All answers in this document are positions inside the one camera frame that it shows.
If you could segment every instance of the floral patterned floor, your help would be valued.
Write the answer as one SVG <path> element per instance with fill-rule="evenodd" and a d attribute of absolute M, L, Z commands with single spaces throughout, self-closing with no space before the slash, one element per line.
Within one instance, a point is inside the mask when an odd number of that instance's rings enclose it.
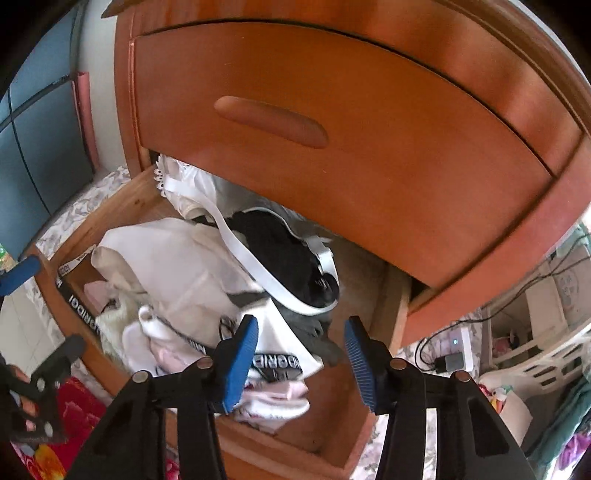
<path fill-rule="evenodd" d="M 74 202 L 47 231 L 41 236 L 37 242 L 39 250 L 47 257 L 51 258 L 57 251 L 61 244 L 80 226 L 85 217 L 96 210 L 100 204 L 111 197 L 117 190 L 119 190 L 125 183 L 129 182 L 129 172 L 126 168 L 120 167 L 117 171 L 107 175 L 104 179 L 98 181 L 90 188 L 88 188 L 80 198 Z M 49 336 L 54 344 L 57 346 L 62 343 L 64 336 L 57 326 L 55 320 L 52 318 L 47 305 L 43 301 L 41 292 L 37 287 L 34 279 L 31 279 L 25 285 L 27 296 L 31 299 L 37 308 L 39 315 L 47 328 Z M 478 319 L 482 318 L 481 312 L 477 310 L 464 318 Z M 475 368 L 471 372 L 473 378 L 478 377 L 478 369 L 480 365 L 480 350 L 482 343 L 482 325 L 469 325 L 470 335 L 472 339 L 472 352 L 474 357 Z M 397 356 L 403 357 L 414 363 L 414 352 L 417 348 L 417 343 L 414 343 L 399 351 Z M 427 358 L 434 358 L 439 348 L 437 339 L 425 348 L 425 355 Z M 86 371 L 84 365 L 79 361 L 73 368 L 74 376 L 81 380 L 84 385 L 105 404 L 111 402 L 109 394 L 100 386 L 100 384 Z M 359 464 L 353 471 L 352 480 L 374 480 L 378 469 L 379 459 L 382 455 L 384 447 L 384 437 L 388 426 L 388 416 L 381 416 L 372 432 L 371 438 L 366 445 L 363 454 L 359 460 Z M 435 410 L 427 411 L 427 431 L 426 431 L 426 454 L 425 454 L 425 468 L 423 473 L 424 480 L 435 478 L 437 458 L 437 420 Z"/>

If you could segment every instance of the purple fabric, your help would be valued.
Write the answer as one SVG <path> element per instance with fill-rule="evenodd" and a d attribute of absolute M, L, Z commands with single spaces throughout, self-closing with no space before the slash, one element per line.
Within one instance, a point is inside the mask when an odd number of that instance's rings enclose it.
<path fill-rule="evenodd" d="M 558 468 L 564 470 L 572 463 L 577 462 L 589 445 L 591 445 L 591 436 L 575 433 L 558 457 Z"/>

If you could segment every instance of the silver bolt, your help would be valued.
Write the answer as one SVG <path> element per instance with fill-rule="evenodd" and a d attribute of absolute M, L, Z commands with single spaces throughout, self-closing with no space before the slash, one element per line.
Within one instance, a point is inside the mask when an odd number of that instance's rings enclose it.
<path fill-rule="evenodd" d="M 457 372 L 454 373 L 454 375 L 456 376 L 456 378 L 460 381 L 460 382 L 469 382 L 472 377 L 470 376 L 470 374 L 464 370 L 458 370 Z"/>
<path fill-rule="evenodd" d="M 135 383 L 144 383 L 148 379 L 149 375 L 146 370 L 140 370 L 139 372 L 134 373 L 134 376 L 131 379 Z"/>
<path fill-rule="evenodd" d="M 404 370 L 406 368 L 406 361 L 402 358 L 392 358 L 390 360 L 390 367 L 395 370 Z"/>
<path fill-rule="evenodd" d="M 210 356 L 206 355 L 197 360 L 197 368 L 200 368 L 201 370 L 207 370 L 211 367 L 213 367 L 213 358 Z"/>

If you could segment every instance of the drawer handle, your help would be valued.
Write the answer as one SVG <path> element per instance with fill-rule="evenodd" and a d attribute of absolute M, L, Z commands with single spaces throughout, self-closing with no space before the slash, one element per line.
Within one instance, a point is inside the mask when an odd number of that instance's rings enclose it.
<path fill-rule="evenodd" d="M 223 96 L 213 107 L 223 118 L 311 148 L 326 148 L 329 136 L 316 120 L 257 100 Z"/>

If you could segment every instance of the person's hand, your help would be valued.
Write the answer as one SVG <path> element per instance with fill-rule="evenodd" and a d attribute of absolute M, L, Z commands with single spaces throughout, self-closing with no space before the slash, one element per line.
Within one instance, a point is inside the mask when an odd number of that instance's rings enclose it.
<path fill-rule="evenodd" d="M 16 365 L 9 365 L 9 367 L 14 372 L 14 375 L 19 379 L 27 383 L 31 383 L 31 379 L 23 372 L 20 368 Z M 37 416 L 37 406 L 34 402 L 29 400 L 27 397 L 20 396 L 21 399 L 21 408 L 28 413 L 29 415 L 35 417 Z M 35 430 L 35 424 L 31 420 L 27 420 L 27 431 L 33 432 Z"/>

